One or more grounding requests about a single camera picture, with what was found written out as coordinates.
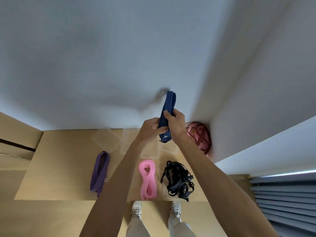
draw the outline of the pink strap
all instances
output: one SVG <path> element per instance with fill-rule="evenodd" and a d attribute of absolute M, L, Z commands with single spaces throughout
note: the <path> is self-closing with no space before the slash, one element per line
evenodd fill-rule
<path fill-rule="evenodd" d="M 154 199 L 157 197 L 157 186 L 155 180 L 155 163 L 151 159 L 146 159 L 140 162 L 139 172 L 143 177 L 143 184 L 140 189 L 140 198 L 142 200 Z"/>

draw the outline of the blue striped strap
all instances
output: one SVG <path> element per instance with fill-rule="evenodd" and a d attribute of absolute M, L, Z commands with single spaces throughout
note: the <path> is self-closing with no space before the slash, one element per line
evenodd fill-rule
<path fill-rule="evenodd" d="M 176 104 L 176 93 L 174 93 L 173 91 L 167 91 L 167 97 L 166 97 L 166 101 L 160 115 L 158 128 L 163 127 L 163 126 L 168 126 L 168 120 L 163 115 L 163 112 L 164 110 L 167 110 L 171 115 L 173 115 L 173 108 L 175 104 Z M 172 140 L 170 130 L 168 130 L 166 133 L 160 134 L 159 137 L 160 137 L 160 141 L 163 143 L 167 143 L 168 141 Z"/>

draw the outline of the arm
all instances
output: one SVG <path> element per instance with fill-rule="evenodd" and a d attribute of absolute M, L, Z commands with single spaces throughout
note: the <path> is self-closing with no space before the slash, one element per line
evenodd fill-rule
<path fill-rule="evenodd" d="M 168 127 L 158 127 L 159 118 L 146 120 L 110 181 L 95 202 L 80 237 L 117 237 L 126 207 L 137 160 L 145 145 Z"/>
<path fill-rule="evenodd" d="M 212 210 L 228 237 L 278 237 L 269 221 L 251 198 L 213 162 L 187 135 L 184 115 L 174 109 L 164 112 L 172 139 L 179 146 Z"/>

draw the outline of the white sneaker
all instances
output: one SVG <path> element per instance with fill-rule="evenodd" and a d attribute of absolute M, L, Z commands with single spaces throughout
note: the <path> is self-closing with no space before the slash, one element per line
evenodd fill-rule
<path fill-rule="evenodd" d="M 171 203 L 170 215 L 174 215 L 177 218 L 180 218 L 181 210 L 182 210 L 182 203 L 181 203 L 181 201 L 173 201 Z"/>
<path fill-rule="evenodd" d="M 131 210 L 131 218 L 142 219 L 142 201 L 134 201 Z"/>

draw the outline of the leg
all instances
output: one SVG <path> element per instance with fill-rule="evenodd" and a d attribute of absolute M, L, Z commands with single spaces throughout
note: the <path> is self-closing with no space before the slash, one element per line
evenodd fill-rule
<path fill-rule="evenodd" d="M 135 201 L 131 211 L 131 221 L 128 224 L 126 237 L 150 237 L 142 222 L 142 201 Z"/>
<path fill-rule="evenodd" d="M 181 201 L 173 201 L 171 204 L 168 221 L 170 237 L 196 237 L 188 223 L 181 222 Z"/>

